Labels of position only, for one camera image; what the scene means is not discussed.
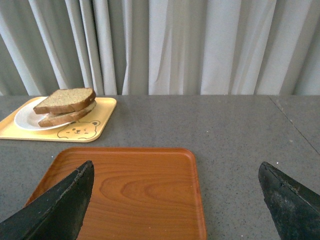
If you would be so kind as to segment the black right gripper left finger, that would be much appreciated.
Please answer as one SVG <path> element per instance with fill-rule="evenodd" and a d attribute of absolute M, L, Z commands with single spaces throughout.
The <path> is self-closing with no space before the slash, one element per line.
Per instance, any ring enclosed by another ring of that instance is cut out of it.
<path fill-rule="evenodd" d="M 0 224 L 2 240 L 75 240 L 90 203 L 95 168 L 88 160 Z"/>

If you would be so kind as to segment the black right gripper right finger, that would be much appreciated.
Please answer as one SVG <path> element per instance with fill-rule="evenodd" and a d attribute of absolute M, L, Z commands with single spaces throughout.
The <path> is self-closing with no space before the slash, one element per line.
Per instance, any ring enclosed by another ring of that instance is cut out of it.
<path fill-rule="evenodd" d="M 282 240 L 320 238 L 320 196 L 268 162 L 258 179 L 264 202 Z"/>

